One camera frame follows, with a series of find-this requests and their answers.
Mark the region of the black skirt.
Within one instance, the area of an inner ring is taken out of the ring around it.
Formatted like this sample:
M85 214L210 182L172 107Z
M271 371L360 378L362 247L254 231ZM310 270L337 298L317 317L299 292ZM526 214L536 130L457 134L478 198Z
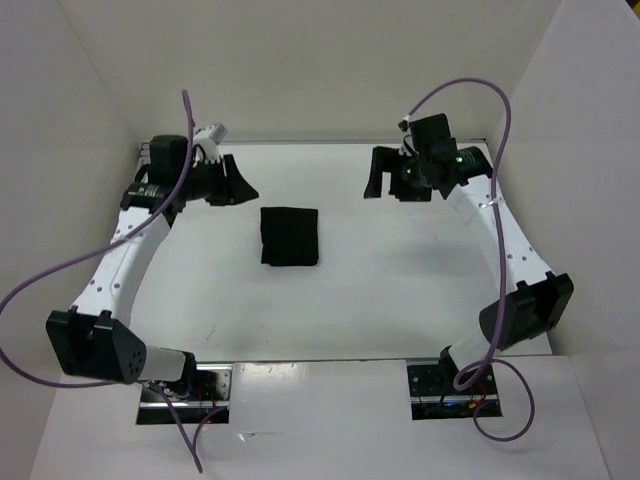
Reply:
M319 212L294 207L261 207L261 263L272 267L316 266Z

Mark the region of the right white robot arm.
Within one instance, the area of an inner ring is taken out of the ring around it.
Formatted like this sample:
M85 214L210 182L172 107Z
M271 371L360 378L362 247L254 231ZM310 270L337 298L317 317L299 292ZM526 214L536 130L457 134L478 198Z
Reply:
M399 201L427 202L439 192L478 241L498 289L498 298L481 310L479 325L440 354L438 380L450 393L473 381L473 370L512 346L555 328L574 292L566 273L556 274L536 253L511 213L497 176L477 147L459 148L453 139L417 147L372 150L363 196L382 194L390 176L390 195Z

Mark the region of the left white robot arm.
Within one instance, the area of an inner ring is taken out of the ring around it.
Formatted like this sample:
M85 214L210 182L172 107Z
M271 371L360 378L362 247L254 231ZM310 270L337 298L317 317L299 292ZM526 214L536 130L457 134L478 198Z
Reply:
M151 346L130 328L131 313L146 271L186 204L239 205L258 198L235 159L191 167L170 204L170 184L134 182L121 200L116 248L100 261L89 284L66 311L54 311L46 332L63 372L98 381L161 382L176 399L199 387L193 353Z

